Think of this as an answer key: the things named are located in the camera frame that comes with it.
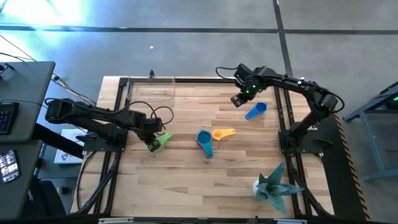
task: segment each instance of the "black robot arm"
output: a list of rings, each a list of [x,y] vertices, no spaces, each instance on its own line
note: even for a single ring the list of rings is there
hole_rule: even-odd
[[[287,142],[292,146],[299,146],[307,129],[331,115],[337,104],[336,95],[317,83],[280,75],[268,67],[259,67],[252,71],[239,64],[234,77],[235,85],[241,90],[231,98],[236,107],[253,100],[257,93],[269,86],[301,93],[307,99],[311,112],[301,122],[294,123],[286,136]]]
[[[69,123],[96,133],[105,142],[125,141],[123,129],[134,131],[141,141],[150,145],[155,132],[162,130],[160,118],[147,118],[145,113],[133,110],[111,111],[74,102],[71,99],[46,99],[48,110],[45,119],[54,124]]]

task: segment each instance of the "yellow measuring cup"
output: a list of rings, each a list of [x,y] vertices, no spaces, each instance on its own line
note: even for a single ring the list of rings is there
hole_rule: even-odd
[[[216,129],[214,130],[211,135],[215,140],[220,140],[225,136],[230,136],[232,134],[235,134],[235,129]]]

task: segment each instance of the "gray floor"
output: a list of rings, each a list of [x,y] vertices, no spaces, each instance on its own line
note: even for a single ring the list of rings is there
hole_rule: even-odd
[[[271,0],[39,1],[47,10],[0,14],[3,24],[96,27],[216,27],[275,29]],[[395,0],[279,0],[286,29],[398,29]],[[76,91],[98,97],[104,75],[215,76],[217,66],[267,65],[284,73],[277,34],[84,33],[2,31],[37,60],[54,60],[55,73]],[[396,35],[286,35],[295,77],[315,80],[346,102],[345,115],[397,81]],[[47,97],[71,97],[51,84]],[[64,126],[40,122],[54,131]],[[376,170],[359,121],[344,124],[359,175]],[[362,183],[374,221],[397,222],[398,177]]]

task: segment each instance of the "wooden table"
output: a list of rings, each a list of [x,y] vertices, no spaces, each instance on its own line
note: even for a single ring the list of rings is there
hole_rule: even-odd
[[[104,77],[98,106],[114,107],[119,78]],[[237,92],[232,84],[177,83],[172,108],[175,117],[166,125],[173,137],[165,150],[152,154],[133,132],[129,133],[119,167],[112,216],[293,218],[291,196],[284,197],[287,214],[283,215],[269,202],[255,202],[252,192],[260,172],[267,176],[285,162],[277,137],[279,119],[274,89],[268,88],[253,101],[235,108],[229,99]],[[290,94],[294,116],[299,121],[309,108],[303,96]],[[244,115],[257,101],[268,103],[268,110],[246,121]],[[142,105],[130,109],[150,115],[150,110]],[[157,115],[163,121],[170,118],[167,110],[158,110]],[[206,159],[195,142],[197,134],[201,129],[211,132],[223,128],[234,128],[236,134],[213,140],[214,158]],[[104,153],[97,153],[83,173],[81,203],[98,185],[103,156]],[[302,157],[309,189],[333,213],[321,160],[312,154]],[[286,168],[282,181],[289,182]],[[106,189],[103,207],[107,195]],[[304,211],[301,193],[298,197]],[[75,210],[76,200],[72,207]]]

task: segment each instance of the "green object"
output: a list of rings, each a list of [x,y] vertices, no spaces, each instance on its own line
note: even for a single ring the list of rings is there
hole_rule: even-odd
[[[160,152],[164,149],[164,145],[172,136],[172,133],[165,131],[164,134],[157,137],[153,143],[148,145],[148,149],[150,150],[150,152]]]
[[[284,163],[279,164],[272,174],[265,178],[262,174],[259,176],[259,185],[257,185],[255,201],[268,200],[271,205],[286,215],[285,202],[281,196],[293,195],[304,190],[290,184],[281,184],[282,174],[284,173]]]

